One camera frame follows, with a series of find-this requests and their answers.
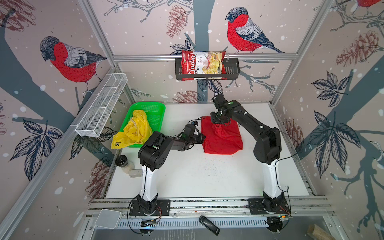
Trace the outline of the red shorts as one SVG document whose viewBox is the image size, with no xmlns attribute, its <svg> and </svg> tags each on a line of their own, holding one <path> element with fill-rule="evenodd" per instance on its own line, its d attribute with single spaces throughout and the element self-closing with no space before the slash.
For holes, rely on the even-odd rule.
<svg viewBox="0 0 384 240">
<path fill-rule="evenodd" d="M 229 124 L 213 124 L 211 117 L 201 120 L 201 133 L 205 136 L 203 149 L 205 154 L 233 155 L 243 149 L 242 136 L 236 121 Z"/>
</svg>

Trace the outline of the yellow shorts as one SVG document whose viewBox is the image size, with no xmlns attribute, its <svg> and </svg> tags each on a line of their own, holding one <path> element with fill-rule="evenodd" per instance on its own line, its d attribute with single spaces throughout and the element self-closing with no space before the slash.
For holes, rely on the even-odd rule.
<svg viewBox="0 0 384 240">
<path fill-rule="evenodd" d="M 111 148 L 123 149 L 132 145 L 143 145 L 152 134 L 147 114 L 143 110 L 134 110 L 123 132 L 117 132 L 113 136 Z"/>
</svg>

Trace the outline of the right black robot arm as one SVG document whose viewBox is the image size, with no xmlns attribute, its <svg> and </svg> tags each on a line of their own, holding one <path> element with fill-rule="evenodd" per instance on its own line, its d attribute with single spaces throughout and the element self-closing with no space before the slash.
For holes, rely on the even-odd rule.
<svg viewBox="0 0 384 240">
<path fill-rule="evenodd" d="M 214 96 L 212 101 L 217 109 L 216 112 L 211 112 L 212 123 L 224 125 L 234 120 L 255 139 L 254 156 L 263 164 L 263 205 L 267 212 L 276 212 L 286 200 L 284 191 L 279 187 L 277 162 L 282 151 L 279 129 L 263 124 L 246 111 L 239 102 L 227 101 L 222 94 Z"/>
</svg>

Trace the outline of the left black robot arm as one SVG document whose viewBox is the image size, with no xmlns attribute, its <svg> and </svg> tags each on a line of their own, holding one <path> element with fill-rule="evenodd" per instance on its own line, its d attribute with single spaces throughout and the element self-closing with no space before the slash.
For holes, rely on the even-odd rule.
<svg viewBox="0 0 384 240">
<path fill-rule="evenodd" d="M 137 196 L 139 206 L 152 213 L 157 207 L 158 191 L 155 183 L 160 169 L 171 150 L 185 152 L 195 144 L 202 144 L 205 136 L 198 129 L 198 121 L 188 122 L 181 133 L 166 136 L 155 131 L 138 152 L 143 170 L 142 189 Z"/>
</svg>

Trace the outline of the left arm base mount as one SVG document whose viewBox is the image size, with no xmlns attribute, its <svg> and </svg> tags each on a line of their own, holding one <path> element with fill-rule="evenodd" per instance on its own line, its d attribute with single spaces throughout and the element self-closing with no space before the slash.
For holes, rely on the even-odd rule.
<svg viewBox="0 0 384 240">
<path fill-rule="evenodd" d="M 129 206 L 130 217 L 144 217 L 144 216 L 169 216 L 171 208 L 171 201 L 165 199 L 158 199 L 158 196 L 149 202 L 144 200 L 140 195 L 132 199 Z"/>
</svg>

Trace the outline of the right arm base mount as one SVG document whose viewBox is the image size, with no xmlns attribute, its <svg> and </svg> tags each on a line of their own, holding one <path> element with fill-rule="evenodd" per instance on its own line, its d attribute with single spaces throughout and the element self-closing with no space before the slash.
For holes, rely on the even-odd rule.
<svg viewBox="0 0 384 240">
<path fill-rule="evenodd" d="M 291 210 L 285 198 L 284 192 L 282 192 L 276 198 L 271 198 L 263 192 L 262 198 L 248 199 L 247 208 L 250 210 L 251 215 L 291 214 Z"/>
</svg>

